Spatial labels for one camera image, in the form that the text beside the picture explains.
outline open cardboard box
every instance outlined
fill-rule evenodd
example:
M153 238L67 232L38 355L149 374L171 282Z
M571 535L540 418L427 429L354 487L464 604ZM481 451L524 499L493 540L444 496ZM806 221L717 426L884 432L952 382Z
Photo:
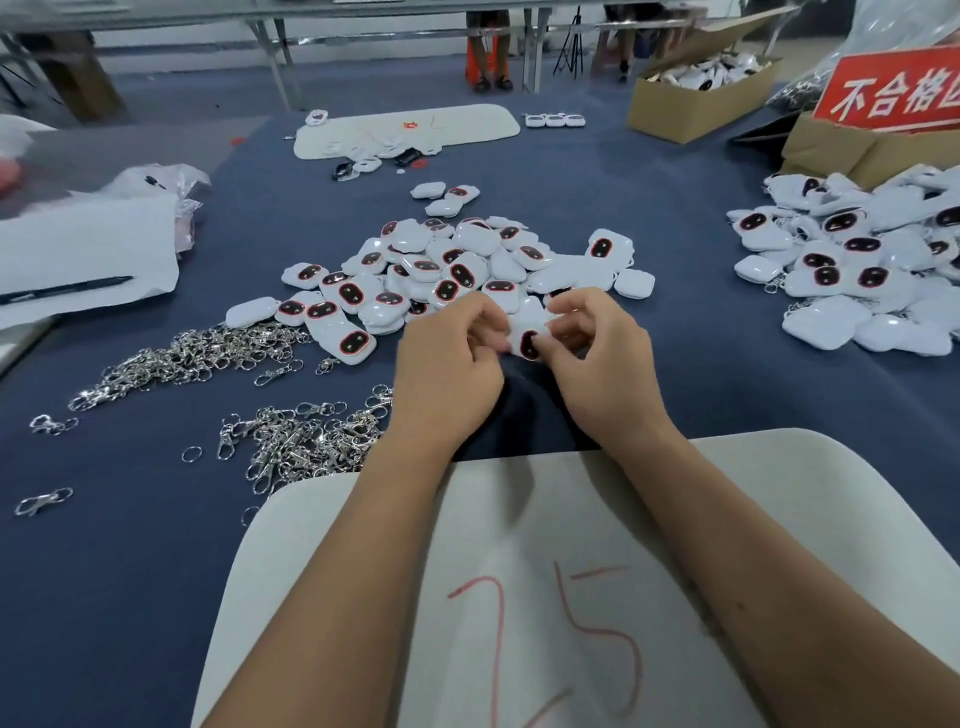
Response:
M783 145L781 172L826 177L840 172L871 190L914 164L960 164L960 130L873 132L801 114Z
M710 91L647 81L661 71L684 63L698 63L734 45L770 20L796 10L793 6L710 23L694 31L676 48L640 74L627 112L627 126L663 139L686 144L719 129L745 113L759 109L770 98L779 59L759 57L770 65L750 78Z

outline forearm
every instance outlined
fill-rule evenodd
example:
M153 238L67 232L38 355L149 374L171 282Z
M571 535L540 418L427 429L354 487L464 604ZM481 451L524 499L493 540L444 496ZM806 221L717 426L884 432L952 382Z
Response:
M960 677L676 430L613 454L782 724L960 724Z
M384 724L449 453L386 435L206 728Z

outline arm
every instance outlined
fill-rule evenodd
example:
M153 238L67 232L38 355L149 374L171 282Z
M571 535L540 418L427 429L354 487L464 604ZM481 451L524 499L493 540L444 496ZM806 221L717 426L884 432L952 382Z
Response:
M549 324L555 339L536 342L570 414L630 479L780 723L960 725L960 676L673 426L646 331L596 289L570 291L549 308L565 315ZM585 346L583 360L570 353Z
M390 428L204 728L384 724L433 499L496 404L507 327L483 294L407 326Z

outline white wall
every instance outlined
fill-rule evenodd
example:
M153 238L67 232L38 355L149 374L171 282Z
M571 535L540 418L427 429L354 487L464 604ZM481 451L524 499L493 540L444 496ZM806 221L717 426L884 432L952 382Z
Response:
M739 14L737 0L695 0L692 4L707 6L711 17ZM568 23L573 20L575 13L576 6L561 6L551 16L551 20L555 23ZM523 13L521 11L512 11L511 16L513 25L523 24ZM581 16L585 23L601 21L604 17L603 6L599 4L584 5L581 9ZM443 15L394 15L374 18L293 18L287 20L287 35L330 36L385 31L463 28L465 24L466 18L461 12ZM250 29L240 21L150 30L107 31L94 35L97 38L97 44L101 47L252 39ZM564 36L565 33L552 34L551 40L555 46L559 46L563 43ZM584 42L587 47L595 40L595 34L584 35ZM463 53L466 43L466 39L462 37L386 40L336 46L303 46L295 48L293 52L295 61L302 63L340 60L358 61L364 59L446 56ZM104 68L109 73L154 73L263 64L265 64L265 60L263 54L259 51L221 51L211 54L126 56L103 59Z

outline blue floor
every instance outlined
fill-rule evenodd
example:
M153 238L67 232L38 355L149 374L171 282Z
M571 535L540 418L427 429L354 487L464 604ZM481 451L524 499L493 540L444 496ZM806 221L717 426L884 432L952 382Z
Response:
M541 90L564 91L584 89L590 94L629 98L632 85L617 82L615 69L599 79L569 71L552 75L556 54L544 58ZM589 68L589 58L584 60ZM300 84L310 109L328 109L337 116L358 113L379 113L406 109L457 106L476 103L478 95L464 79L463 56L439 56L421 59L387 61L336 61L298 64ZM520 90L522 59L511 59L511 76ZM58 128L76 127L66 107L50 98L49 87L32 92L25 84L8 75L17 92L31 101L25 116ZM188 123L241 116L271 116L283 111L270 68L248 67L156 74L115 74L117 91L127 104L127 113L111 124ZM485 98L502 99L502 91L492 90ZM534 96L521 110L533 112L576 109L541 109ZM5 98L0 111L17 113Z

